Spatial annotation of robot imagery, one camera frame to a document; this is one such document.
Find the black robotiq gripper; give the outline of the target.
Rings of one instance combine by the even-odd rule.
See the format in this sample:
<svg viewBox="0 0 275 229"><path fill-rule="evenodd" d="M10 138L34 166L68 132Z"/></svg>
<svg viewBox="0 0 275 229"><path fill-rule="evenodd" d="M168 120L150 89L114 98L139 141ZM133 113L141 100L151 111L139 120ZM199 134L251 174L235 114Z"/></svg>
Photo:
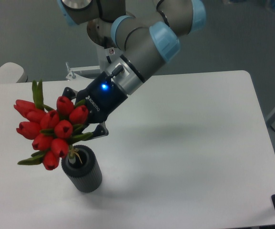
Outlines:
<svg viewBox="0 0 275 229"><path fill-rule="evenodd" d="M114 82L107 82L108 75L103 72L94 79L85 89L79 92L72 88L65 87L62 96L69 100L79 102L85 100L89 114L87 124L99 123L95 130L90 132L87 140L107 136L109 131L104 121L128 96Z"/></svg>

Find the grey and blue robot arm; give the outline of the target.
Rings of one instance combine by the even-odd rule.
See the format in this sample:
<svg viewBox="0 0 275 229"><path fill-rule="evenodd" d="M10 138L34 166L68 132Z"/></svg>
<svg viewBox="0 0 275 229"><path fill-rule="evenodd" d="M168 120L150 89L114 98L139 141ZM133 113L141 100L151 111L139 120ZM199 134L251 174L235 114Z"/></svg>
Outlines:
<svg viewBox="0 0 275 229"><path fill-rule="evenodd" d="M180 36L206 22L200 0L157 0L155 13L146 19L128 15L123 0L60 0L58 5L70 25L97 20L97 33L122 52L85 89L63 92L89 111L72 134L83 141L107 135L108 115L179 52Z"/></svg>

